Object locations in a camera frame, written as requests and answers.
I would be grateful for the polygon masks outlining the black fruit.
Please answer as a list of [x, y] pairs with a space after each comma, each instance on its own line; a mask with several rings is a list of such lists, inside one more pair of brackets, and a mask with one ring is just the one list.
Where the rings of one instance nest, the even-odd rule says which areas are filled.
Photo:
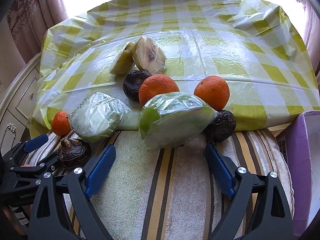
[[234, 114], [227, 110], [218, 112], [215, 119], [204, 129], [207, 142], [220, 143], [228, 139], [236, 128]]
[[91, 157], [89, 143], [82, 139], [62, 138], [57, 151], [57, 159], [66, 169], [84, 167]]
[[132, 101], [139, 102], [139, 89], [142, 83], [150, 77], [150, 73], [141, 70], [130, 71], [124, 79], [124, 94]]

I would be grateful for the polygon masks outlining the small tangerine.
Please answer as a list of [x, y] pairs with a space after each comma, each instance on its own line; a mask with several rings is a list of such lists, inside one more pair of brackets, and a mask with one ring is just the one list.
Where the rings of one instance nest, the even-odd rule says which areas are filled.
[[58, 136], [65, 136], [71, 130], [68, 114], [64, 111], [56, 113], [52, 120], [52, 131]]

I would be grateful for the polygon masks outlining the green vegetable piece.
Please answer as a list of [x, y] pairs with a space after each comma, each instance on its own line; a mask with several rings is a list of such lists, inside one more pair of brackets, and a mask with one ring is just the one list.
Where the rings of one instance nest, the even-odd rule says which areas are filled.
[[71, 129], [85, 142], [110, 137], [131, 109], [121, 100], [96, 92], [85, 98], [69, 116]]

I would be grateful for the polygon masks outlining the green cabbage wedge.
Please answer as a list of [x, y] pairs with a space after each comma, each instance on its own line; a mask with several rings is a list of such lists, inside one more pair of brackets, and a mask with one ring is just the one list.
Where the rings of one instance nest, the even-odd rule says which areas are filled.
[[143, 106], [139, 134], [151, 150], [172, 148], [197, 137], [216, 116], [216, 110], [193, 94], [159, 94]]

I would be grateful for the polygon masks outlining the yellow fruit slice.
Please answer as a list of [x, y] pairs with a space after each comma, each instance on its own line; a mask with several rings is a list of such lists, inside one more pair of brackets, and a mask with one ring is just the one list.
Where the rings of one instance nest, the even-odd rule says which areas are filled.
[[117, 58], [112, 63], [110, 73], [113, 75], [127, 74], [134, 66], [133, 53], [134, 43], [129, 42], [122, 52], [120, 52]]

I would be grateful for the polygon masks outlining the cut brown fruit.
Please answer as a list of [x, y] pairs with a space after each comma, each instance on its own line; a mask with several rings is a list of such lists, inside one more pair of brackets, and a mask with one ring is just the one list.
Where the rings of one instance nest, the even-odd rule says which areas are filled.
[[149, 37], [140, 37], [133, 46], [132, 58], [137, 68], [151, 75], [162, 74], [165, 69], [164, 51]]

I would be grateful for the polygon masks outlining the orange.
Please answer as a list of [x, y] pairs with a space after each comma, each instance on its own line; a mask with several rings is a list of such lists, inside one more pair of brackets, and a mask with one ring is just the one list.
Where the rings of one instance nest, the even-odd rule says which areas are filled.
[[200, 81], [194, 90], [194, 95], [201, 98], [216, 111], [221, 111], [227, 105], [230, 90], [223, 78], [211, 75]]
[[140, 86], [139, 102], [141, 105], [145, 105], [156, 95], [179, 91], [178, 85], [172, 78], [164, 74], [155, 74], [145, 79]]

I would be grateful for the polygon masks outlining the white carved cabinet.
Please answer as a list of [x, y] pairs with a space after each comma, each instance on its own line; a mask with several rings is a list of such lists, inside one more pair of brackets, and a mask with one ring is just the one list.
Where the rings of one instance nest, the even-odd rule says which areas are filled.
[[28, 116], [40, 78], [41, 54], [36, 54], [13, 79], [1, 100], [1, 154], [28, 138]]

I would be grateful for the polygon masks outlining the purple white cardboard box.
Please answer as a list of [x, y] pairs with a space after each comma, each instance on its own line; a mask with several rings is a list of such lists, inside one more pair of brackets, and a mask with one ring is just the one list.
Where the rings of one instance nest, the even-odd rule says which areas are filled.
[[319, 126], [319, 111], [307, 111], [276, 136], [293, 183], [293, 231], [297, 236], [319, 211]]

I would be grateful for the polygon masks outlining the striped sofa cushion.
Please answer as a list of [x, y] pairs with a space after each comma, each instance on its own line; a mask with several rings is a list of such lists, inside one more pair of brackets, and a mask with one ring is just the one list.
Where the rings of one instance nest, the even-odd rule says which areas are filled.
[[[203, 135], [181, 147], [148, 150], [137, 131], [117, 131], [110, 139], [90, 145], [90, 157], [100, 155], [108, 144], [116, 148], [114, 164], [89, 200], [113, 239], [208, 239], [231, 200], [209, 172]], [[289, 167], [267, 129], [235, 132], [217, 148], [253, 174], [276, 172], [293, 218]], [[63, 194], [63, 200], [66, 209], [56, 222], [71, 236], [85, 239], [83, 228], [89, 224], [81, 226], [68, 194]]]

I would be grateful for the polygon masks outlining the black fruit on table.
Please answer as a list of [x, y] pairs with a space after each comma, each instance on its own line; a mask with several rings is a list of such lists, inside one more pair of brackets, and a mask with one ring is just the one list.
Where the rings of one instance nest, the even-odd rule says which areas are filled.
[[124, 79], [124, 94], [132, 101], [139, 102], [139, 89], [142, 83], [150, 77], [150, 73], [141, 70], [130, 71]]

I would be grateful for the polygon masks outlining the orange beside black fruit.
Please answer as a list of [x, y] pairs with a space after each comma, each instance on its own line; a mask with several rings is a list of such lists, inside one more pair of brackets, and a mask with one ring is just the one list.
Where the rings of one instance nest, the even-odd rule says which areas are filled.
[[141, 105], [145, 105], [156, 95], [179, 91], [178, 85], [172, 78], [164, 74], [155, 74], [145, 79], [140, 86], [139, 102]]

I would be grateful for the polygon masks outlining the pink floral curtain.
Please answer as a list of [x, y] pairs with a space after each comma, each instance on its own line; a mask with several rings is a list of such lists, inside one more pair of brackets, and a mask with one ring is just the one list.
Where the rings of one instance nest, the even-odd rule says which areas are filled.
[[39, 53], [46, 31], [67, 18], [63, 0], [14, 0], [7, 22], [22, 59], [28, 62]]

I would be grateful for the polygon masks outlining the green checkered plastic tablecloth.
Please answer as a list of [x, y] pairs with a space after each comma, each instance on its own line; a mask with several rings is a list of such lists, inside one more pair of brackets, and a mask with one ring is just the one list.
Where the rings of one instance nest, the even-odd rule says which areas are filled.
[[46, 133], [58, 111], [71, 113], [102, 92], [131, 112], [140, 105], [123, 93], [110, 67], [128, 42], [151, 38], [166, 55], [165, 74], [193, 93], [207, 76], [226, 80], [226, 108], [237, 130], [251, 131], [319, 110], [319, 91], [305, 44], [278, 5], [262, 0], [113, 0], [47, 30], [40, 79], [28, 119], [32, 137]]

